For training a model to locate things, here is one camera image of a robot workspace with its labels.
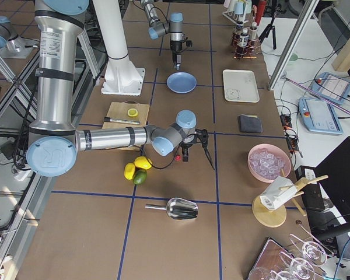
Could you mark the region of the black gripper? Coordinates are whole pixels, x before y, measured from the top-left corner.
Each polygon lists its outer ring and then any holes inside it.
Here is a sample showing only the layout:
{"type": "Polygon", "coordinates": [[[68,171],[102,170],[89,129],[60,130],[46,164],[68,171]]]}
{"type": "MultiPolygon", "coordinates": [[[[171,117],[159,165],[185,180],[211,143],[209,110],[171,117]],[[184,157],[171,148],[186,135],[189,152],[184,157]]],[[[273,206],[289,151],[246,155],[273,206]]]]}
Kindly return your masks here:
{"type": "Polygon", "coordinates": [[[182,142],[180,144],[181,146],[181,152],[182,152],[182,161],[183,162],[188,162],[189,161],[189,149],[192,147],[193,145],[193,140],[189,141],[189,142],[182,142]]]}
{"type": "Polygon", "coordinates": [[[172,60],[174,63],[174,69],[180,70],[181,65],[181,52],[183,50],[182,41],[170,41],[170,49],[172,51],[172,60]]]}

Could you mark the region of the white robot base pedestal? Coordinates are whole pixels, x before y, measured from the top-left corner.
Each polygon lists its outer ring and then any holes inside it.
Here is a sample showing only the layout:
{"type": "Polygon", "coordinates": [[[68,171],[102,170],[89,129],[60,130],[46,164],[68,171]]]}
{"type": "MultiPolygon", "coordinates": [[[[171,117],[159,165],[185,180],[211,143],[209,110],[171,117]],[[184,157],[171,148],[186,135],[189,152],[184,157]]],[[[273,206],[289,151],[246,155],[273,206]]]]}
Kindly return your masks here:
{"type": "Polygon", "coordinates": [[[94,1],[94,8],[108,56],[102,94],[139,96],[145,69],[129,58],[118,1],[94,1]]]}

